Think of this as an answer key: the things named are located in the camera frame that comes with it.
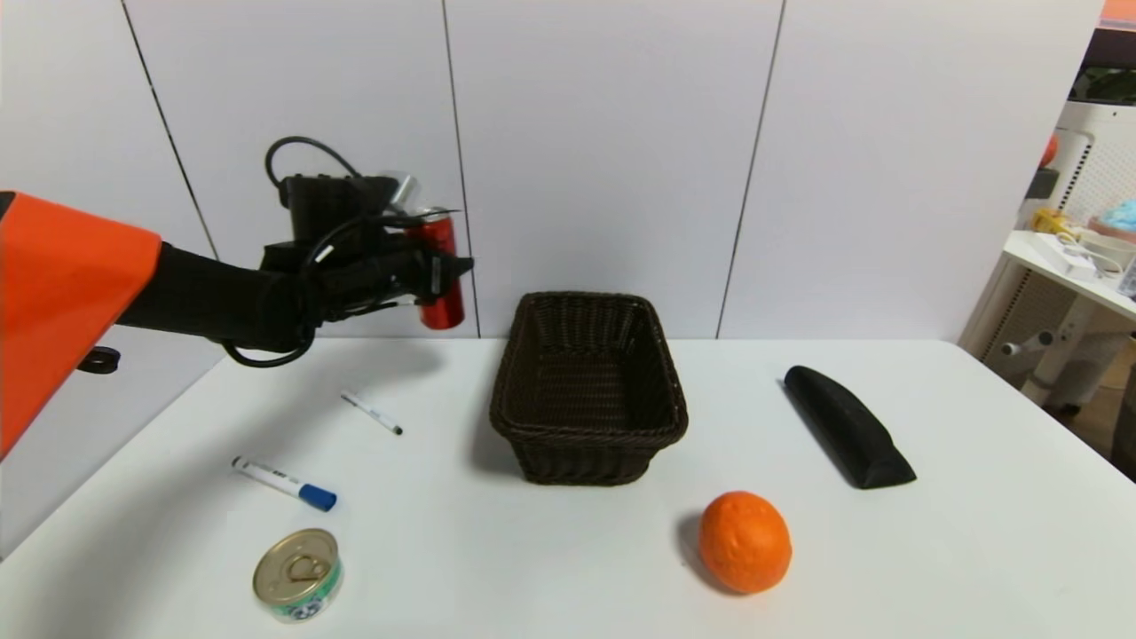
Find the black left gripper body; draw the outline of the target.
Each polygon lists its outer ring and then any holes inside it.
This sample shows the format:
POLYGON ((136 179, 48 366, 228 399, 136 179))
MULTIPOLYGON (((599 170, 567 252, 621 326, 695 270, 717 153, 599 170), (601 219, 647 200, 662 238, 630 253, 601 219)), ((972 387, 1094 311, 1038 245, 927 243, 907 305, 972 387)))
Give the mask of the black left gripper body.
POLYGON ((431 249, 389 252, 367 262, 378 306, 431 306, 452 287, 452 256, 431 249))

